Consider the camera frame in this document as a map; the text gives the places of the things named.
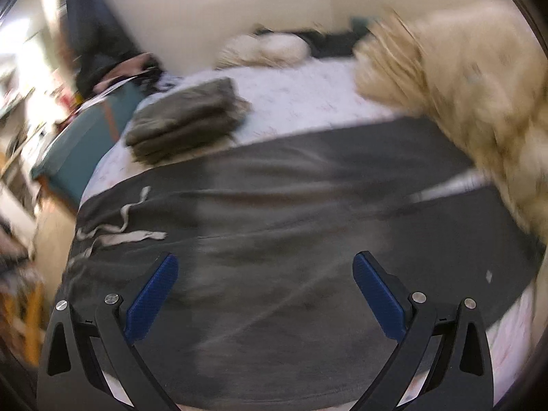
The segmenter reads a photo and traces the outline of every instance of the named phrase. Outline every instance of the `pillow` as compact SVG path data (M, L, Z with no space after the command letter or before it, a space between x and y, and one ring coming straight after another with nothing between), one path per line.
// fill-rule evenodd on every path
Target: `pillow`
M217 69L232 66L296 65L310 56L308 44L294 34L239 35L230 39L217 57Z

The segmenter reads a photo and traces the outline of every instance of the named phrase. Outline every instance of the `dark blanket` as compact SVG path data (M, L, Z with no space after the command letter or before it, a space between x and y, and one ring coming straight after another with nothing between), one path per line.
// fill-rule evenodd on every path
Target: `dark blanket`
M256 35L272 34L275 31L261 28ZM293 34L302 38L310 48L310 55L315 59L328 57L351 57L353 48L360 40L360 35L353 31L324 34L317 30L284 31L284 34Z
M151 186L128 231L165 231L165 241L95 251L64 274L56 299L87 315L173 252L179 279L137 348L176 402L229 411L343 404L394 349L354 284L354 254L370 250L437 301L474 298L487 325L535 276L535 244L493 187L411 203L470 166L433 123L405 118L158 167L87 201L77 228L119 224L120 208ZM75 242L71 256L88 245Z

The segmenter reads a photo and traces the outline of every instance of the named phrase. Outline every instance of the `clothing pile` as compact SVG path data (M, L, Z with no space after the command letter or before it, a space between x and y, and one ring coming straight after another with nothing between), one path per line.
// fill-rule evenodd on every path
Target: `clothing pile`
M409 24L393 14L372 34L355 47L358 92L427 112L548 242L548 61L519 10L482 2Z
M228 78L174 91L135 113L125 144L137 160L154 165L228 135L250 106Z
M157 84L163 74L164 71L158 59L150 53L143 53L116 65L93 87L93 91L95 94L101 94L114 84L129 77L134 77L133 84L144 95L149 96L150 94L162 91L162 89L157 87Z
M285 68L308 59L350 57L352 48L369 34L371 17L351 17L351 30L329 33L320 27L277 32L257 25L253 34L243 34L225 43L215 66L221 70L233 66Z

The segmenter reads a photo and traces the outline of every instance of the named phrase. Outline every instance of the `bright light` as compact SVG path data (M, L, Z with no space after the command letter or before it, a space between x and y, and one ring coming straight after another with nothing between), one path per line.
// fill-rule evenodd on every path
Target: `bright light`
M31 21L22 18L0 28L0 53L17 53L27 39Z
M51 69L46 60L44 47L39 37L26 41L17 54L19 90L23 93L36 88L39 92L54 90Z
M59 22L57 18L57 10L59 8L59 0L42 0L42 9L48 22L51 33L57 33Z

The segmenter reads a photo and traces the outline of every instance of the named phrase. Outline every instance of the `beige fur throw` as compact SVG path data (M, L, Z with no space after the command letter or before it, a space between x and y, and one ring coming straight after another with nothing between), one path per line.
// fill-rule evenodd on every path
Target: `beige fur throw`
M548 242L548 62L519 10L482 2L408 25L393 14L372 33L354 51L358 92L426 112Z

